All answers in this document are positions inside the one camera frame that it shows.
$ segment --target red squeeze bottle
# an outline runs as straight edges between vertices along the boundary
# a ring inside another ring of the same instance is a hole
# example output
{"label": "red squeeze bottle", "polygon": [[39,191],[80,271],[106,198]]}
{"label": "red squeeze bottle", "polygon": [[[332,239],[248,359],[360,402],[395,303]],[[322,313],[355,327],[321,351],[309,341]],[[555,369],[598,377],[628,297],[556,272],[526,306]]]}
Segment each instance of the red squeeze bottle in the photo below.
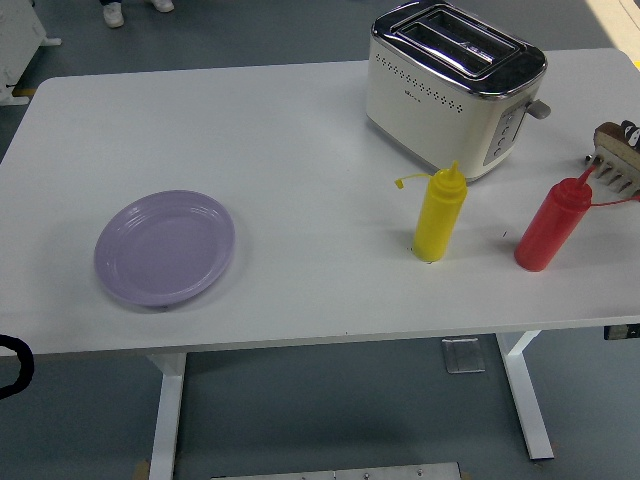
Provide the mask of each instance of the red squeeze bottle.
{"label": "red squeeze bottle", "polygon": [[551,187],[516,248],[514,256],[522,268],[544,270],[569,238],[591,206],[592,192],[586,181],[592,171]]}

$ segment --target yellow squeeze bottle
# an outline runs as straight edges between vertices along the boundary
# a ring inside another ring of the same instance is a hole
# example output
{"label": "yellow squeeze bottle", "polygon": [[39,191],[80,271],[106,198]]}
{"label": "yellow squeeze bottle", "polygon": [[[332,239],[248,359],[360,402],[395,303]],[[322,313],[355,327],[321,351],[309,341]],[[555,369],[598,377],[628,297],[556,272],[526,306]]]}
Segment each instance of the yellow squeeze bottle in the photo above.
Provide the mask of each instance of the yellow squeeze bottle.
{"label": "yellow squeeze bottle", "polygon": [[[402,180],[396,181],[399,188],[402,188]],[[458,171],[458,162],[431,177],[413,237],[416,257],[424,262],[435,262],[444,256],[466,196],[467,181]]]}

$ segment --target red string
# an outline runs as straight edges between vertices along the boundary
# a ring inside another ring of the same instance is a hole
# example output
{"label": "red string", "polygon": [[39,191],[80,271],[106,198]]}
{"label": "red string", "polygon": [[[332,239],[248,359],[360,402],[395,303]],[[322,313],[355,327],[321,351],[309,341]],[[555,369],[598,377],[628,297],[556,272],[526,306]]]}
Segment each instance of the red string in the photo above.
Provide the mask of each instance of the red string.
{"label": "red string", "polygon": [[635,197],[625,198],[624,200],[616,200],[615,202],[605,202],[605,203],[592,203],[592,207],[606,207],[607,205],[617,205],[618,203],[630,202],[632,200],[640,201],[640,195],[636,195]]}

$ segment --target white cabinet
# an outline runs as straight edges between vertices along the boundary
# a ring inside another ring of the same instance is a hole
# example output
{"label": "white cabinet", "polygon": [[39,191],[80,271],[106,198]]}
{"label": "white cabinet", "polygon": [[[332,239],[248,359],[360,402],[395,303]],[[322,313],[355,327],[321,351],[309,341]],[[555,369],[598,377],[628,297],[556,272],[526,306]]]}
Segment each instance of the white cabinet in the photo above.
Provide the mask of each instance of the white cabinet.
{"label": "white cabinet", "polygon": [[47,38],[31,0],[0,0],[0,105],[24,105],[13,88],[41,45],[60,45]]}

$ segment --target black cable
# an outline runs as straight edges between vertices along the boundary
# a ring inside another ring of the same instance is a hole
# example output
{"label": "black cable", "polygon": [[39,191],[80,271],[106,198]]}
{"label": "black cable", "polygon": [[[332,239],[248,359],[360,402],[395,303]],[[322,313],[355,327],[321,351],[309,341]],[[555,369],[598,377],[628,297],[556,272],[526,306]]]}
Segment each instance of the black cable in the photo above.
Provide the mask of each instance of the black cable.
{"label": "black cable", "polygon": [[20,373],[15,383],[0,388],[0,400],[2,400],[3,398],[20,393],[29,386],[33,378],[35,365],[33,362],[33,353],[29,345],[19,338],[0,335],[0,346],[7,347],[9,350],[16,352],[18,360],[20,360]]}

